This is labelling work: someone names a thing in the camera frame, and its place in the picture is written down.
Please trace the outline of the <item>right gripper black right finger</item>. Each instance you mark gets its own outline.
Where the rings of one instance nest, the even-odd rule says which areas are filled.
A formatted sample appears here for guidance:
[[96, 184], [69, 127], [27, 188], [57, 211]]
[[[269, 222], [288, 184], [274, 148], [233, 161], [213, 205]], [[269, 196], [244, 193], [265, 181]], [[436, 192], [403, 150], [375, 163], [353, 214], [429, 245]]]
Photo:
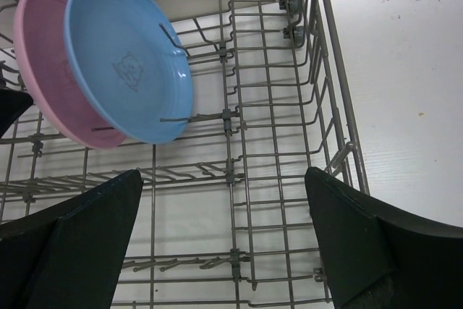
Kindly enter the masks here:
[[462, 228], [310, 167], [305, 188], [336, 308], [461, 308]]

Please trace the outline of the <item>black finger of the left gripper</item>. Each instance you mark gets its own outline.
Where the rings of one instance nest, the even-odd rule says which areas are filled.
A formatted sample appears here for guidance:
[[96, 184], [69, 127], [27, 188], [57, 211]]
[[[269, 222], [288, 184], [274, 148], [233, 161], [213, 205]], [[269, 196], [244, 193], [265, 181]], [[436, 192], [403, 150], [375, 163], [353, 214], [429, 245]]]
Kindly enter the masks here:
[[33, 98], [28, 93], [18, 90], [1, 89], [1, 136], [32, 105]]

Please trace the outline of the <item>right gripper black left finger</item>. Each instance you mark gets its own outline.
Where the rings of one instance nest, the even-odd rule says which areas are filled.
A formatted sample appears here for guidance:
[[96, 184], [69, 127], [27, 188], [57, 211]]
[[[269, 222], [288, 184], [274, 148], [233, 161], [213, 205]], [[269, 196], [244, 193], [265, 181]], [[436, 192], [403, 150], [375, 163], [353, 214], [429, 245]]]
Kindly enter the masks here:
[[110, 308], [140, 204], [132, 169], [1, 225], [2, 308]]

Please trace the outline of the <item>pink plate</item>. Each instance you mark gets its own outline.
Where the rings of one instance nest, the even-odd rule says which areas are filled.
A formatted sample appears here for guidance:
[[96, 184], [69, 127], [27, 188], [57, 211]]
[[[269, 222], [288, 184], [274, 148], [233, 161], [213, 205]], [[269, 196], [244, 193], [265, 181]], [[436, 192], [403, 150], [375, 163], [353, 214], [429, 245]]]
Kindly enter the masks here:
[[88, 103], [69, 65], [63, 35], [66, 4], [19, 1], [13, 24], [17, 66], [36, 106], [61, 134], [89, 148], [115, 148], [125, 135]]

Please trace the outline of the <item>blue plate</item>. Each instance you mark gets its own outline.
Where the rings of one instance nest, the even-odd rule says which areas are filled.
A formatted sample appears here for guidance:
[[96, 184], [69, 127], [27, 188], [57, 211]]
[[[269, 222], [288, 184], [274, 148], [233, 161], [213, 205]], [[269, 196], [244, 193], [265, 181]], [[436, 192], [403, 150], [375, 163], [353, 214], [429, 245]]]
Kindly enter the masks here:
[[190, 67], [153, 0], [68, 0], [64, 46], [80, 90], [111, 127], [155, 145], [184, 132], [194, 99]]

